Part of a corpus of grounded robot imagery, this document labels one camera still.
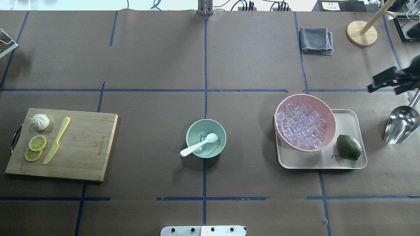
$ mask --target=folded towel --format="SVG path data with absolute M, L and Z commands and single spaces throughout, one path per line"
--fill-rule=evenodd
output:
M 327 28 L 300 28 L 299 31 L 300 47 L 303 52 L 332 55 L 333 34 Z

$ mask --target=green lime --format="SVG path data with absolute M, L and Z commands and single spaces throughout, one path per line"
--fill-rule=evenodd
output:
M 360 143 L 355 138 L 344 134 L 340 134 L 337 138 L 337 150 L 349 160 L 357 160 L 362 154 Z

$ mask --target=mint green bowl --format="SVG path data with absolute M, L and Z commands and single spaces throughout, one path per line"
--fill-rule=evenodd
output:
M 222 152 L 226 145 L 226 131 L 217 121 L 202 119 L 194 122 L 186 132 L 186 144 L 192 146 L 200 142 L 202 134 L 215 133 L 219 139 L 214 143 L 207 143 L 193 152 L 201 158 L 211 158 Z

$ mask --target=wooden cutting board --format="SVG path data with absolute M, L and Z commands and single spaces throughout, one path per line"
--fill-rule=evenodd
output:
M 50 119 L 43 131 L 36 131 L 30 125 L 36 114 L 46 114 Z M 56 154 L 43 165 L 65 117 L 70 117 L 71 122 L 59 141 Z M 109 113 L 30 108 L 5 172 L 103 181 L 117 120 L 116 114 Z M 47 138 L 47 146 L 38 160 L 29 162 L 25 160 L 25 151 L 31 138 L 39 134 Z

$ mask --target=yellow knife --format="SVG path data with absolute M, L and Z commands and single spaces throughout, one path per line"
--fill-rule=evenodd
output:
M 51 160 L 51 158 L 55 155 L 55 153 L 57 152 L 58 141 L 60 141 L 61 136 L 63 135 L 64 131 L 66 130 L 66 128 L 68 126 L 68 124 L 70 123 L 70 120 L 71 119 L 69 117 L 66 117 L 66 118 L 64 118 L 63 122 L 61 123 L 60 130 L 58 130 L 57 137 L 55 138 L 55 141 L 52 144 L 52 147 L 51 147 L 50 151 L 47 154 L 47 157 L 45 158 L 45 160 L 43 162 L 44 165 L 47 164 Z

